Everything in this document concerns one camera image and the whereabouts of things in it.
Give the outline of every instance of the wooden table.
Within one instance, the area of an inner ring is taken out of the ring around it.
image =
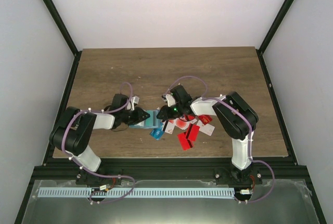
[[[122,82],[130,82],[139,106],[154,110],[164,105],[161,95],[179,77],[198,76],[209,86],[207,96],[237,91],[257,112],[254,156],[287,156],[275,111],[254,47],[85,49],[68,106],[100,110],[110,104]],[[201,82],[182,81],[192,96],[204,92]],[[175,128],[157,141],[148,129],[113,132],[94,130],[89,145],[100,157],[217,157],[232,156],[232,142],[213,119],[211,137],[199,133],[195,147],[183,151]],[[54,157],[63,157],[56,149]]]

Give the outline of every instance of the pile of cards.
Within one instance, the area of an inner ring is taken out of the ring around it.
[[[178,140],[183,150],[193,148],[193,143],[196,141],[199,131],[211,136],[215,129],[214,126],[208,124],[212,121],[212,118],[208,115],[198,116],[200,120],[197,120],[193,116],[185,116],[183,118],[177,118],[175,120],[168,120],[162,122],[162,126],[155,128],[150,135],[159,140],[164,133],[172,134],[175,127],[182,130],[186,130],[183,133],[177,135]]]

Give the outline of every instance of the robotic arm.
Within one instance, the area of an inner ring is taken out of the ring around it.
[[[125,105],[129,98],[123,94],[115,94],[112,104],[107,106],[105,110],[115,110]],[[115,129],[121,123],[134,125],[140,123],[150,117],[140,107],[137,107],[138,97],[132,97],[131,102],[122,110],[107,114],[104,112],[86,112],[71,126],[65,143],[65,150],[74,157],[83,167],[90,171],[96,172],[100,166],[100,158],[93,152],[88,145],[93,129]],[[61,150],[61,143],[65,130],[73,117],[80,112],[80,109],[68,107],[61,115],[51,132],[50,144]]]
[[[251,124],[252,135],[259,118],[255,111],[236,92],[231,92],[226,96],[220,95],[212,99],[201,97],[192,98],[182,85],[178,85],[170,90],[171,94],[163,95],[163,100],[168,106],[163,106],[157,118],[164,121],[175,119],[183,115],[213,115],[217,116],[233,142],[232,164],[239,171],[236,177],[241,175],[250,164],[249,152],[249,127],[238,115],[234,114],[226,106],[218,102],[221,100],[230,107],[237,110]]]

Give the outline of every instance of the gray floor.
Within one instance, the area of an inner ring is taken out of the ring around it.
[[[270,183],[256,186],[253,197],[258,198],[267,192]],[[165,187],[165,182],[156,182],[152,187],[157,186]],[[277,180],[268,198],[248,205],[219,199],[125,199],[91,206],[86,198],[31,198],[23,223],[313,224],[318,220],[310,193],[303,182]]]

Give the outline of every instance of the white backdrop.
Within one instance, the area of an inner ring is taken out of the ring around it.
[[[333,1],[295,0],[264,56],[291,142],[333,223]]]
[[[41,165],[73,54],[42,0],[0,0],[0,223]]]
[[[255,46],[284,0],[53,0],[78,49]]]

